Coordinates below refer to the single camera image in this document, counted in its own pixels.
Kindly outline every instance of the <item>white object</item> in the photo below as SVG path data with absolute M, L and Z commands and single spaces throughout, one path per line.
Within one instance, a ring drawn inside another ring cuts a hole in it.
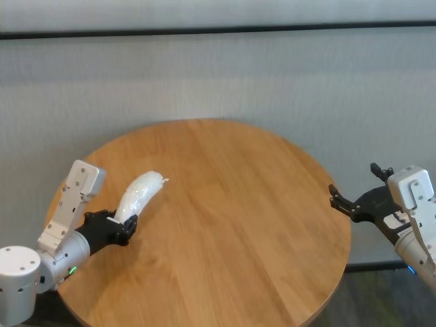
M 114 220 L 124 223 L 131 216 L 139 216 L 150 199 L 163 187 L 168 179 L 158 172 L 146 172 L 134 180 L 126 189 L 116 210 Z
M 56 211 L 38 239 L 39 248 L 56 255 L 63 240 L 77 227 L 89 198 L 98 194 L 105 175 L 104 170 L 84 161 L 73 163 Z
M 38 249 L 37 252 L 41 257 L 40 279 L 37 285 L 38 294 L 48 290 L 56 290 L 60 283 L 88 260 L 90 254 L 88 241 L 76 231 L 73 231 L 65 239 L 56 255 L 43 249 Z
M 0 326 L 17 325 L 32 316 L 40 262 L 27 247 L 0 249 Z

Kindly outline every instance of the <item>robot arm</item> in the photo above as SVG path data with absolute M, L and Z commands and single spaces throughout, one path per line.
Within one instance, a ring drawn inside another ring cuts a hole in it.
M 85 213 L 83 225 L 74 229 L 104 177 L 104 170 L 75 161 L 36 251 L 26 247 L 0 249 L 0 326 L 30 318 L 36 293 L 57 289 L 90 255 L 106 245 L 127 245 L 142 209 L 167 181 L 157 172 L 143 174 L 127 188 L 116 211 Z
M 428 172 L 410 166 L 394 173 L 375 163 L 371 171 L 385 182 L 383 187 L 350 202 L 330 185 L 331 207 L 353 222 L 374 223 L 411 271 L 436 290 L 436 199 Z

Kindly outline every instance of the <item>white robot arm segment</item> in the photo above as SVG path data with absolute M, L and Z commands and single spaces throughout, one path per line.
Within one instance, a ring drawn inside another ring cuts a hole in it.
M 73 163 L 61 200 L 47 227 L 38 239 L 38 247 L 56 255 L 62 242 L 77 227 L 89 198 L 98 194 L 106 173 L 81 160 Z
M 416 239 L 436 262 L 436 199 L 427 170 L 409 166 L 388 179 L 392 199 L 409 215 Z

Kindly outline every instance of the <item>black stripe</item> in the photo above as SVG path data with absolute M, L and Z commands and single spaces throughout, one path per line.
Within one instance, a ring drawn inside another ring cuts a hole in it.
M 394 270 L 404 269 L 407 265 L 403 261 L 387 261 L 387 262 L 374 262 L 369 264 L 348 264 L 345 267 L 345 273 L 358 273 L 361 271 L 371 270 Z
M 116 31 L 62 31 L 62 32 L 0 32 L 0 40 L 42 39 L 56 37 L 101 37 L 135 35 L 180 35 L 180 34 L 216 34 L 216 33 L 253 33 L 273 31 L 310 31 L 314 29 L 368 29 L 382 27 L 431 27 L 436 20 L 396 21 L 396 22 L 345 22 L 320 23 L 311 25 L 285 26 L 246 26 L 246 27 L 210 27 L 195 29 L 134 29 Z

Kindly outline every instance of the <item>wood grain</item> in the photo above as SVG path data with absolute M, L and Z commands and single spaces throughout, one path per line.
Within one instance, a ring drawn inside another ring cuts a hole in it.
M 176 121 L 87 161 L 107 171 L 88 211 L 116 208 L 148 170 L 170 180 L 129 246 L 106 247 L 59 288 L 84 324 L 302 326 L 341 279 L 349 221 L 330 208 L 328 174 L 283 138 L 231 121 Z

